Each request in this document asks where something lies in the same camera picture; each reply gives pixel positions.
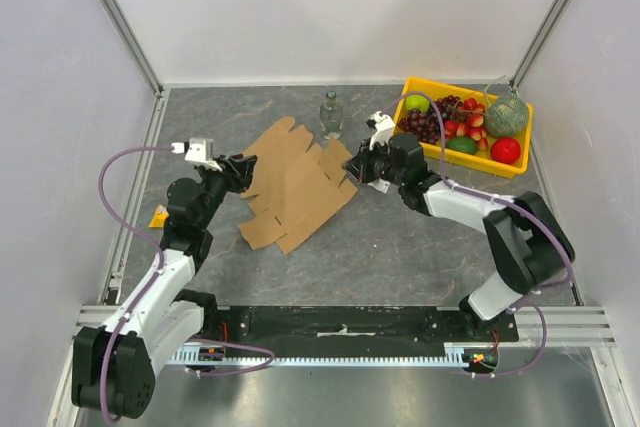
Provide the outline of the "brown cardboard box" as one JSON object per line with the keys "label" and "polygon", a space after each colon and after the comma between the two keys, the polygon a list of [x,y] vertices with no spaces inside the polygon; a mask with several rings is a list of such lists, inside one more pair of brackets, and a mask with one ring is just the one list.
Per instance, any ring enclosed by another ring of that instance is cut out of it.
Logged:
{"label": "brown cardboard box", "polygon": [[346,147],[336,139],[315,143],[291,116],[271,125],[244,154],[257,157],[250,188],[241,195],[254,217],[238,228],[253,250],[275,243],[283,254],[294,251],[357,192],[343,169],[351,158]]}

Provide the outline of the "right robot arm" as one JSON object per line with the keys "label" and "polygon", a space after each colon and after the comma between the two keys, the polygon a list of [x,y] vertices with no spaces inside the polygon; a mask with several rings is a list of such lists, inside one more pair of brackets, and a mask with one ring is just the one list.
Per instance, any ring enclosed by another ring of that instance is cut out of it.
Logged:
{"label": "right robot arm", "polygon": [[573,266],[573,246],[539,194],[504,197],[455,183],[428,167],[411,134],[396,134],[385,144],[363,141],[344,169],[380,191],[397,187],[413,211],[486,236],[495,273],[459,305],[458,328],[469,340],[483,339],[496,317]]}

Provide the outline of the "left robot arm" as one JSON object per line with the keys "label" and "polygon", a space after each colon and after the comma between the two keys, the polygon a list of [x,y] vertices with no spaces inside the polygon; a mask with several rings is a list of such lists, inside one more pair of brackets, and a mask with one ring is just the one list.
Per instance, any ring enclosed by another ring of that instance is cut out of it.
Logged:
{"label": "left robot arm", "polygon": [[98,327],[73,341],[72,403],[114,424],[136,419],[147,406],[159,372],[191,336],[208,340],[219,316],[182,292],[206,260],[208,227],[229,193],[249,189],[254,155],[220,156],[195,163],[200,178],[180,178],[167,189],[168,217],[156,256],[134,291]]}

